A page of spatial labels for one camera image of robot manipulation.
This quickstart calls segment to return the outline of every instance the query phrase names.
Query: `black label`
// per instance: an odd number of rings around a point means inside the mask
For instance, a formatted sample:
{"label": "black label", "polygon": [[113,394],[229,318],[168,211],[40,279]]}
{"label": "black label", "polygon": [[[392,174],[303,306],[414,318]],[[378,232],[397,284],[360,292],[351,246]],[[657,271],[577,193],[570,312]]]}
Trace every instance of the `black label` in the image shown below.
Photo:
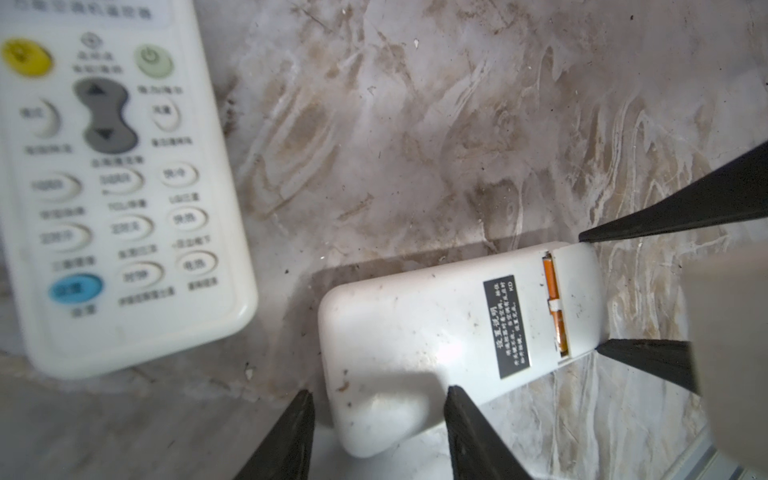
{"label": "black label", "polygon": [[513,275],[483,282],[483,286],[491,318],[498,376],[503,379],[531,366],[518,289]]}

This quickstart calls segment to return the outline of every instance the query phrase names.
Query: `marble surface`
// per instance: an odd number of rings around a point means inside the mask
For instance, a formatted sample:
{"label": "marble surface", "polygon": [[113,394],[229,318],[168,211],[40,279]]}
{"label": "marble surface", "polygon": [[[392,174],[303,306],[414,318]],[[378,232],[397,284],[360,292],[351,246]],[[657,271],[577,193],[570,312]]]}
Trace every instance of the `marble surface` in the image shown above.
{"label": "marble surface", "polygon": [[[197,0],[261,301],[228,339],[82,382],[24,357],[0,269],[0,477],[230,478],[298,389],[310,478],[450,478],[445,428],[333,435],[332,286],[512,250],[650,205],[768,137],[768,7],[735,0]],[[686,261],[765,220],[598,246],[611,336],[686,339]],[[482,407],[536,478],[659,478],[700,399],[589,356]]]}

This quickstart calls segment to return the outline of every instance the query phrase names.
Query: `green power button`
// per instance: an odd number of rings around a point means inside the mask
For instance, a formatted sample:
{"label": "green power button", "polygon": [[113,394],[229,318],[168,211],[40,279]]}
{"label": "green power button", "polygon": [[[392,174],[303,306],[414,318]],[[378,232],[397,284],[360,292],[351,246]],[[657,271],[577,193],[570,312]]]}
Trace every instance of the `green power button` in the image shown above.
{"label": "green power button", "polygon": [[165,78],[174,70],[170,53],[157,45],[139,45],[134,52],[139,69],[152,78]]}

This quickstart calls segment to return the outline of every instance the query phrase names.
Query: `air conditioner remote control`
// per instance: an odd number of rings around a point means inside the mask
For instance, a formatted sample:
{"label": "air conditioner remote control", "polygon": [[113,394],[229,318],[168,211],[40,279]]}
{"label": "air conditioner remote control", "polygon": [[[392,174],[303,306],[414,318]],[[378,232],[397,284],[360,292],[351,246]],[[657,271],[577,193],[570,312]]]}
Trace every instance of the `air conditioner remote control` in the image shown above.
{"label": "air conditioner remote control", "polygon": [[191,0],[0,0],[0,214],[32,363],[235,333],[257,288]]}

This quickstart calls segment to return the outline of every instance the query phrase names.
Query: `white plastic casing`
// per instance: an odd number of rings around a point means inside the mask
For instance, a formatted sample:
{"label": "white plastic casing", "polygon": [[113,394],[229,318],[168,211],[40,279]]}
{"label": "white plastic casing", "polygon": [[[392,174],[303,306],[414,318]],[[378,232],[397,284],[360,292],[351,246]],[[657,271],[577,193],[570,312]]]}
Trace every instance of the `white plastic casing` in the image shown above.
{"label": "white plastic casing", "polygon": [[[36,9],[43,4],[44,12]],[[85,10],[73,13],[70,8],[77,5]],[[119,17],[109,16],[114,6]],[[140,18],[140,7],[151,17]],[[101,43],[86,45],[81,40],[86,33]],[[256,311],[257,288],[192,1],[0,0],[0,43],[16,37],[39,43],[53,58],[52,70],[38,78],[0,61],[2,233],[35,367],[63,379],[93,376],[244,327]],[[170,53],[170,75],[152,78],[137,67],[134,53],[144,44]],[[100,154],[84,139],[91,112],[74,85],[93,77],[127,91],[122,117],[138,136],[129,151]],[[151,105],[168,98],[178,108],[179,122],[159,125]],[[19,117],[22,108],[39,100],[55,108],[60,122],[55,134],[42,131],[46,138]],[[197,173],[192,184],[169,186],[161,180],[161,170],[177,162]],[[138,174],[141,184],[130,193],[106,193],[100,176],[120,167]],[[45,201],[31,182],[50,173],[74,178],[81,189],[72,198]],[[199,228],[179,230],[169,223],[169,213],[180,207],[204,212]],[[123,215],[149,220],[151,232],[138,240],[112,235],[110,225]],[[64,252],[42,245],[40,233],[62,223],[85,227],[90,243]],[[197,255],[187,264],[186,270],[199,267],[204,274],[185,271],[180,259],[193,252],[211,255]],[[134,285],[124,276],[132,263],[152,264]],[[146,286],[157,278],[156,266],[160,278]],[[51,285],[73,274],[100,278],[101,293],[78,304],[52,300]]]}
{"label": "white plastic casing", "polygon": [[[560,291],[566,357],[549,311],[547,252]],[[485,283],[510,276],[529,366],[502,378],[497,352],[504,353],[496,343],[502,337],[492,325],[486,296],[492,287]],[[365,458],[440,423],[450,385],[482,404],[589,353],[603,338],[606,308],[591,245],[545,243],[338,286],[323,298],[318,320],[336,431],[347,452]]]}

